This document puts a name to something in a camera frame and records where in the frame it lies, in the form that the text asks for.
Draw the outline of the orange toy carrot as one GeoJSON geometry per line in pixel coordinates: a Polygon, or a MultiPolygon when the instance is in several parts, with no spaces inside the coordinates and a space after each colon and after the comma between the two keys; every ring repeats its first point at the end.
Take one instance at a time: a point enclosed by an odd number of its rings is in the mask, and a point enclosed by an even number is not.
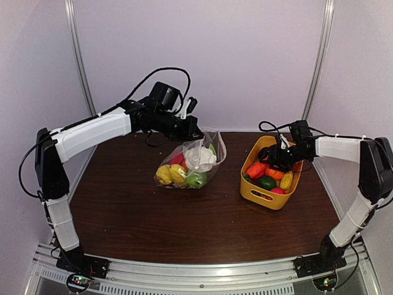
{"type": "Polygon", "coordinates": [[[250,179],[258,179],[265,175],[265,170],[269,167],[267,163],[253,163],[245,172],[250,179]]]}

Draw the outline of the red toy bell pepper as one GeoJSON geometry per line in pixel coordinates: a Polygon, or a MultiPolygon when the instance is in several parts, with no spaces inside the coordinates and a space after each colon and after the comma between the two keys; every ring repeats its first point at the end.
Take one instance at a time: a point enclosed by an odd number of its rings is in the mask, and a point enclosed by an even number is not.
{"type": "Polygon", "coordinates": [[[185,158],[183,153],[178,153],[176,154],[170,161],[170,165],[180,165],[182,167],[185,167],[185,158]]]}

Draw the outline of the white toy cauliflower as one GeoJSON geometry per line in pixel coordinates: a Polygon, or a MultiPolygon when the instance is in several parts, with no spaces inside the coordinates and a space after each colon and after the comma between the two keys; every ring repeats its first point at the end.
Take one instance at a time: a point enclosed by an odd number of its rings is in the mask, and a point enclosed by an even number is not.
{"type": "Polygon", "coordinates": [[[208,172],[217,163],[217,156],[206,147],[193,147],[184,152],[185,164],[189,170],[208,172]]]}

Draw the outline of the yellow toy bell pepper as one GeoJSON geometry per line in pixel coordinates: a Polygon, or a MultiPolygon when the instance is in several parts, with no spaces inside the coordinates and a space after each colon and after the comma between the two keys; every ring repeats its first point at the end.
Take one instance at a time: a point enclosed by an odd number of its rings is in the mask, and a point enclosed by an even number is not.
{"type": "Polygon", "coordinates": [[[174,184],[178,186],[186,186],[187,170],[183,166],[173,164],[169,167],[169,173],[174,184]]]}

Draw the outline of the clear zip top bag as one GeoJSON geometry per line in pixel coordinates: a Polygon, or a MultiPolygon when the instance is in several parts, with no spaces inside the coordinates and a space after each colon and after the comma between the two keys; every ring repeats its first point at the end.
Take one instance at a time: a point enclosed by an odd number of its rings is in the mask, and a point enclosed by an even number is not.
{"type": "Polygon", "coordinates": [[[157,168],[157,186],[176,189],[201,189],[207,185],[227,158],[221,132],[202,128],[204,137],[177,146],[157,168]]]}

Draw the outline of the green toy apple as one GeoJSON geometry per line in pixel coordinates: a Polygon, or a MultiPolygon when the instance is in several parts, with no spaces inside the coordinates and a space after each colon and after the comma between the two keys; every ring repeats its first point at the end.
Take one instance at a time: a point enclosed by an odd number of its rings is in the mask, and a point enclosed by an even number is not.
{"type": "Polygon", "coordinates": [[[206,173],[194,172],[187,177],[187,185],[192,189],[201,189],[208,182],[206,173]]]}

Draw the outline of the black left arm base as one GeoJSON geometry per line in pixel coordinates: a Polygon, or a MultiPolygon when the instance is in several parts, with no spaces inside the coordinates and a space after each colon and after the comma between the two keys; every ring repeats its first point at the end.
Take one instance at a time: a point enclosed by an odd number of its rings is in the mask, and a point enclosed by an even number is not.
{"type": "Polygon", "coordinates": [[[109,268],[109,261],[85,254],[60,253],[56,267],[72,273],[105,279],[109,268]]]}

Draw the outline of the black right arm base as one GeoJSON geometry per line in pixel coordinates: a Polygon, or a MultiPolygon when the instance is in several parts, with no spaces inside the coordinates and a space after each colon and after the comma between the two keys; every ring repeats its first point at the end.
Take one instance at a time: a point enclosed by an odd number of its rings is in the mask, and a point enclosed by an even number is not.
{"type": "Polygon", "coordinates": [[[344,246],[335,246],[329,235],[326,235],[321,241],[317,254],[299,255],[294,259],[293,263],[297,277],[313,276],[346,266],[344,252],[348,246],[348,243],[344,246]]]}

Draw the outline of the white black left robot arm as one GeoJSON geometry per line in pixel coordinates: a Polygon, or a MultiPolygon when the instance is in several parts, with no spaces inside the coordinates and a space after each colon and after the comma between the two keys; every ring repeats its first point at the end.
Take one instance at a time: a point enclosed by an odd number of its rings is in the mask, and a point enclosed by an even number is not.
{"type": "Polygon", "coordinates": [[[124,100],[91,118],[67,127],[37,133],[35,171],[39,197],[43,199],[65,264],[75,273],[88,268],[88,259],[76,249],[80,241],[69,207],[69,180],[64,163],[75,155],[113,138],[137,132],[159,132],[170,141],[194,141],[204,137],[198,119],[191,115],[197,100],[183,99],[181,92],[156,82],[145,98],[124,100]],[[181,99],[179,107],[175,102],[181,99]]]}

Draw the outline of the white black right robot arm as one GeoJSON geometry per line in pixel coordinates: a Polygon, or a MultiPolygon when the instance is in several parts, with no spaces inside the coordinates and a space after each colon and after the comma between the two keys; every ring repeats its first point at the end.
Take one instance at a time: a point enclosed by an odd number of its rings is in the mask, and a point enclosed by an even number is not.
{"type": "Polygon", "coordinates": [[[351,185],[354,196],[347,211],[322,244],[323,252],[315,257],[315,266],[328,271],[338,262],[338,250],[349,246],[363,231],[373,215],[392,193],[392,149],[387,138],[348,136],[298,137],[291,146],[278,141],[258,152],[257,158],[271,168],[289,171],[302,160],[343,163],[344,170],[328,167],[329,179],[351,185]]]}

